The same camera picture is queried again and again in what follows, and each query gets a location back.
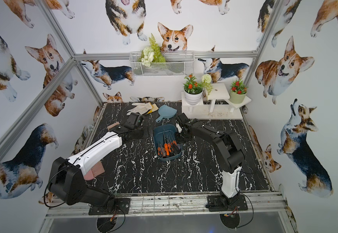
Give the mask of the teal storage box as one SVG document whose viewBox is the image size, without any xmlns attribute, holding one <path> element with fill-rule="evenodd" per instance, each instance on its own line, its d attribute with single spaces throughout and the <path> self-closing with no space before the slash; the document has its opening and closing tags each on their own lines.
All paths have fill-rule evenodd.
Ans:
<svg viewBox="0 0 338 233">
<path fill-rule="evenodd" d="M 165 133 L 166 141 L 169 147 L 170 156 L 167 157 L 163 133 Z M 158 126 L 153 130 L 153 140 L 155 145 L 155 152 L 161 161 L 170 161 L 177 158 L 180 158 L 182 155 L 182 146 L 176 139 L 175 134 L 177 133 L 177 128 L 172 124 L 166 124 Z"/>
</svg>

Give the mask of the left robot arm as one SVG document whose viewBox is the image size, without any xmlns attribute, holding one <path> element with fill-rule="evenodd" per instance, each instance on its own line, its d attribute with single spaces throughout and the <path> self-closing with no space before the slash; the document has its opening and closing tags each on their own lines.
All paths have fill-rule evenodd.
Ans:
<svg viewBox="0 0 338 233">
<path fill-rule="evenodd" d="M 47 190 L 67 205 L 87 203 L 104 208 L 109 213 L 115 210 L 114 195 L 91 186 L 86 181 L 103 174 L 101 160 L 104 157 L 121 147 L 123 143 L 144 136 L 147 130 L 142 127 L 143 120 L 142 115 L 132 113 L 125 123 L 112 124 L 103 137 L 83 151 L 67 159 L 57 158 L 52 164 Z"/>
</svg>

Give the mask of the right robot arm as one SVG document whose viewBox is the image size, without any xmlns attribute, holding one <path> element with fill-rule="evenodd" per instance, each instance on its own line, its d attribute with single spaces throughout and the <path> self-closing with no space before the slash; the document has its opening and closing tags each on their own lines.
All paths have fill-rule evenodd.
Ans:
<svg viewBox="0 0 338 233">
<path fill-rule="evenodd" d="M 188 142 L 199 137 L 212 145 L 223 176 L 220 205 L 223 208 L 231 207 L 240 193 L 240 172 L 245 160 L 238 136 L 208 126 L 198 119 L 189 119 L 184 113 L 176 117 L 176 126 L 180 128 L 180 131 L 175 134 L 178 142 Z"/>
</svg>

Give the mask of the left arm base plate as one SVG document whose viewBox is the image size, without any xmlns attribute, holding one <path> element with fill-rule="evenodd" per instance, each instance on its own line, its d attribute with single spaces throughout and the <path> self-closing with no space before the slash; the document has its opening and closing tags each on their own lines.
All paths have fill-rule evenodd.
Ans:
<svg viewBox="0 0 338 233">
<path fill-rule="evenodd" d="M 128 214 L 130 204 L 130 198 L 117 198 L 109 201 L 107 205 L 103 207 L 91 206 L 88 214 L 90 216 Z"/>
</svg>

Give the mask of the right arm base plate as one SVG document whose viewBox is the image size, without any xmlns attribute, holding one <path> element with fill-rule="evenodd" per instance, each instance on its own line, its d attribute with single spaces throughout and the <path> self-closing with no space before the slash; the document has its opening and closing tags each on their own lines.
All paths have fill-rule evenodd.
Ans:
<svg viewBox="0 0 338 233">
<path fill-rule="evenodd" d="M 208 196 L 207 204 L 205 205 L 210 212 L 221 211 L 246 211 L 248 210 L 246 198 L 244 195 L 236 195 L 232 198 L 227 198 L 223 195 Z"/>
</svg>

